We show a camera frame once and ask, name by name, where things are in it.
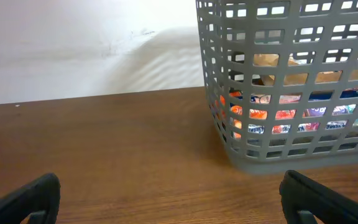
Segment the grey plastic basket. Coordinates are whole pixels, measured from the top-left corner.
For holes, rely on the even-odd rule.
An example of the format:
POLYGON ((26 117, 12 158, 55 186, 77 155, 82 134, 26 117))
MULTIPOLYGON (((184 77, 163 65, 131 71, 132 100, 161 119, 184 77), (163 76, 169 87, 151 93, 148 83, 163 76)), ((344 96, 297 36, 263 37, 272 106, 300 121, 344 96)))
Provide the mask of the grey plastic basket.
POLYGON ((350 75, 358 69, 358 1, 263 0, 197 1, 204 85, 208 105, 224 148, 234 166, 253 173, 358 162, 358 96, 341 98, 347 89, 358 88, 350 75), (276 66, 254 65, 255 54, 279 56, 276 66), (316 83, 319 72, 342 71, 336 82, 316 83), (307 73, 303 85, 284 85, 285 75, 307 73), (260 75, 274 75, 265 86, 260 75), (231 97, 240 90, 242 99, 231 97), (313 93, 331 93, 329 99, 311 101, 313 93), (224 116, 216 117, 212 105, 220 96, 224 116), (253 103, 251 95, 270 95, 267 104, 253 103), (282 95, 300 95, 297 103, 280 103, 282 95), (242 107, 239 116, 229 111, 242 107), (355 104, 351 114, 333 116, 336 106, 355 104), (302 117, 307 108, 325 107, 320 117, 302 117), (265 120, 251 119, 249 110, 265 110, 265 120), (296 110, 293 119, 276 120, 279 110, 296 110), (237 129, 229 123, 242 122, 237 129), (327 129, 330 121, 346 121, 339 129, 327 129), (316 131, 299 132, 298 125, 319 123, 316 131), (248 132, 248 125, 264 127, 264 133, 248 132), (291 126, 288 133, 272 128, 291 126), (240 139, 231 134, 241 134, 240 139))

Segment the tissue multipack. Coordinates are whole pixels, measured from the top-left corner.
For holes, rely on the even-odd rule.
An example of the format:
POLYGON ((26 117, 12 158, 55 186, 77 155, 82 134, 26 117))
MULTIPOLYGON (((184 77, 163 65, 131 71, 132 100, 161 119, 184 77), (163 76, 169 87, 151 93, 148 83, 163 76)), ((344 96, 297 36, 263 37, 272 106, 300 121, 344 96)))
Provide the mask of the tissue multipack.
MULTIPOLYGON (((234 90, 229 93, 231 97, 237 98, 239 100, 242 99, 242 92, 240 90, 234 90)), ((330 98, 332 94, 331 93, 313 93, 310 96, 311 101, 319 101, 319 100, 327 100, 330 98)), ((358 96, 358 88, 354 89, 347 89, 341 93, 341 98, 353 98, 358 96)), ((253 103, 259 103, 259 104, 267 104, 270 102, 270 95, 251 95, 250 101, 253 103)), ((301 96, 300 95, 282 95, 280 97, 280 103, 297 103, 299 102, 301 96)), ((225 105, 225 98, 221 95, 219 97, 219 100, 216 100, 214 104, 212 105, 212 108, 215 109, 216 117, 220 118, 220 116, 224 116, 225 112, 220 109, 220 106, 225 105)), ((333 109, 332 115, 338 116, 342 114, 351 114, 355 110, 356 105, 340 105, 336 106, 333 109)), ((239 105, 235 105, 231 103, 229 105, 229 111, 237 114, 239 116, 242 115, 242 107, 239 105)), ((307 108, 304 110, 302 117, 308 118, 308 117, 320 117, 324 115, 326 112, 325 107, 320 108, 307 108)), ((249 117, 251 119, 259 119, 259 120, 265 120, 267 118, 268 112, 265 110, 255 110, 250 109, 249 110, 249 117)), ((276 120, 283 120, 283 119, 293 119, 296 115, 296 110, 279 110, 276 112, 275 119, 276 120)), ((229 123, 234 126, 237 129, 242 128, 242 122, 238 119, 230 118, 229 123)), ((326 128, 327 129, 339 129, 343 128, 346 125, 346 121, 330 121, 327 123, 326 128)), ((358 126, 358 118, 355 120, 354 123, 355 126, 358 126)), ((319 123, 303 123, 298 125, 298 131, 299 132, 307 132, 307 131, 316 131, 319 127, 319 123)), ((289 124, 281 124, 278 126, 274 126, 272 128, 272 132, 274 134, 283 134, 288 133, 291 126, 289 124)), ((250 133, 256 133, 256 134, 262 134, 264 133, 264 127, 262 125, 256 125, 256 124, 249 124, 248 125, 248 132, 250 133)), ((237 132, 233 132, 231 134, 232 138, 234 139, 240 139, 241 134, 237 132)))

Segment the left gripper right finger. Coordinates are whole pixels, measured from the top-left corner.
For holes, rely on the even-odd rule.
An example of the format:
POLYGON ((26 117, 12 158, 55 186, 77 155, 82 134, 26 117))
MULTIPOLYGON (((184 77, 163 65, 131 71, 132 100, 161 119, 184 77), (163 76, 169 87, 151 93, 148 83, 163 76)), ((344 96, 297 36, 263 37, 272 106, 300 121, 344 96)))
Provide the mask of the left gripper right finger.
POLYGON ((286 171, 279 193, 287 223, 358 223, 358 203, 295 171, 286 171))

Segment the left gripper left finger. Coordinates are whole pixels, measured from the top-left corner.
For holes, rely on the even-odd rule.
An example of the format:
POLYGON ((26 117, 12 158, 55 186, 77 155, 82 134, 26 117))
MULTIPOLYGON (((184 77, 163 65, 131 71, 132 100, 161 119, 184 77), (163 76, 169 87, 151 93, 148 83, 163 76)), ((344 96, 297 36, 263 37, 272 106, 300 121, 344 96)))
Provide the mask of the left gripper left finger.
POLYGON ((47 173, 0 198, 0 223, 54 224, 60 206, 60 181, 47 173))

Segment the brown snack bag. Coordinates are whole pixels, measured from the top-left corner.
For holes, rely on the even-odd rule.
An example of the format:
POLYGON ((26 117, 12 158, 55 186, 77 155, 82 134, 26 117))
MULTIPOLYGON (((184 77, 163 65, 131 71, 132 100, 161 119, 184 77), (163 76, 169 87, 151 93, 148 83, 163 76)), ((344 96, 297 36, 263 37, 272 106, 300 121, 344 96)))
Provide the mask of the brown snack bag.
MULTIPOLYGON (((279 56, 275 54, 255 54, 254 55, 254 65, 259 66, 276 66, 278 64, 279 56)), ((328 71, 328 72, 319 72, 316 76, 316 83, 329 83, 336 82, 341 77, 342 71, 328 71)), ((307 73, 296 73, 285 75, 284 85, 303 85, 306 83, 308 78, 307 73)), ((275 82, 274 75, 260 75, 265 86, 273 86, 275 82)), ((358 80, 358 69, 354 70, 350 75, 350 80, 358 80)))

